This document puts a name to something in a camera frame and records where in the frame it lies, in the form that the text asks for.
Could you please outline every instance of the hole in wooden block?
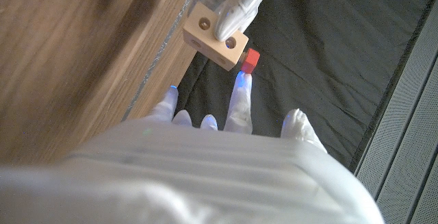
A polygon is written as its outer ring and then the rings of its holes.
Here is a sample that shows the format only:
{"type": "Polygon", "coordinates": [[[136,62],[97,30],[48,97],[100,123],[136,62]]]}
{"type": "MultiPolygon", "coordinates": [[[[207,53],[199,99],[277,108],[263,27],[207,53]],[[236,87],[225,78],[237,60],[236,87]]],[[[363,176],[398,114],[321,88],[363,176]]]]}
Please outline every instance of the hole in wooden block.
{"type": "Polygon", "coordinates": [[[235,39],[234,39],[234,37],[229,37],[228,39],[226,39],[225,40],[225,45],[229,49],[234,49],[234,47],[235,47],[235,39]]]}
{"type": "Polygon", "coordinates": [[[201,18],[199,20],[199,27],[203,30],[210,28],[210,20],[208,18],[201,18]]]}
{"type": "Polygon", "coordinates": [[[198,48],[201,47],[201,45],[199,44],[199,42],[196,42],[195,40],[192,40],[193,45],[197,46],[198,48]]]}

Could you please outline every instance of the wooden block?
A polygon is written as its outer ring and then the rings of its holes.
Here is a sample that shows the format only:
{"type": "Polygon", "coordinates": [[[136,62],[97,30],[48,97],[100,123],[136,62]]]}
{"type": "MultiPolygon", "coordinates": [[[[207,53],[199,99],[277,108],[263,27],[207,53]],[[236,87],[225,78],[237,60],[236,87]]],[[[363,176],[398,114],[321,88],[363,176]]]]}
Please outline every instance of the wooden block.
{"type": "Polygon", "coordinates": [[[236,31],[225,42],[218,41],[214,36],[217,20],[217,14],[198,2],[183,27],[184,41],[230,71],[239,61],[248,37],[236,31]]]}

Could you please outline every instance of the blue fingertip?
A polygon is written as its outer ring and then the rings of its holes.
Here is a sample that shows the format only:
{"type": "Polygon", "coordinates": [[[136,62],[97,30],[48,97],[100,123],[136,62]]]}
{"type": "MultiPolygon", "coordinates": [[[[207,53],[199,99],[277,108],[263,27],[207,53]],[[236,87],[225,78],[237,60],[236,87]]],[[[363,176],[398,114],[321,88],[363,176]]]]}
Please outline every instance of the blue fingertip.
{"type": "Polygon", "coordinates": [[[286,125],[286,123],[290,120],[290,114],[288,114],[285,118],[285,120],[283,121],[283,127],[286,125]]]}
{"type": "Polygon", "coordinates": [[[216,119],[213,118],[213,116],[208,116],[208,117],[207,117],[207,120],[210,121],[210,122],[212,122],[212,123],[214,123],[214,125],[218,125],[217,122],[216,122],[216,119]]]}
{"type": "Polygon", "coordinates": [[[239,88],[243,87],[244,84],[245,84],[245,78],[244,77],[239,78],[240,75],[243,75],[243,74],[244,74],[244,72],[240,71],[239,74],[237,74],[237,77],[236,77],[236,81],[238,81],[237,87],[239,87],[239,88]]]}

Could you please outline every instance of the wood grain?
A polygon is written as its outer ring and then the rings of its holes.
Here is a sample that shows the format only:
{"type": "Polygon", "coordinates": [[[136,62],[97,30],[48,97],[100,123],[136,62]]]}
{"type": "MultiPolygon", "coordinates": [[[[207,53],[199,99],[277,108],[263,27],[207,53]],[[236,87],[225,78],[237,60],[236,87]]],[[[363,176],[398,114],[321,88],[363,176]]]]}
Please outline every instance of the wood grain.
{"type": "Polygon", "coordinates": [[[0,163],[53,162],[119,123],[184,1],[0,0],[0,163]]]}
{"type": "Polygon", "coordinates": [[[178,28],[169,40],[168,46],[157,63],[156,69],[152,72],[138,100],[136,101],[128,119],[136,119],[146,116],[149,111],[161,101],[164,93],[171,86],[178,86],[185,71],[190,65],[196,50],[184,43],[182,27],[187,19],[184,14],[178,28]],[[155,85],[166,86],[166,88],[154,88],[155,85]]]}

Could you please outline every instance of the wooden surface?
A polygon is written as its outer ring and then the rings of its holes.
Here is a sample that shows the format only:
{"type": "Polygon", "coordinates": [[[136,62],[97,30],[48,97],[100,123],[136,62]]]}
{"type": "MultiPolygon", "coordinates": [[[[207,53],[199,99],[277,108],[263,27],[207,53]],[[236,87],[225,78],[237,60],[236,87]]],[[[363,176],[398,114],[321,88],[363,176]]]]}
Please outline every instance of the wooden surface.
{"type": "MultiPolygon", "coordinates": [[[[0,163],[56,161],[119,123],[184,1],[0,0],[0,163]]],[[[178,27],[129,118],[193,55],[178,27]]]]}

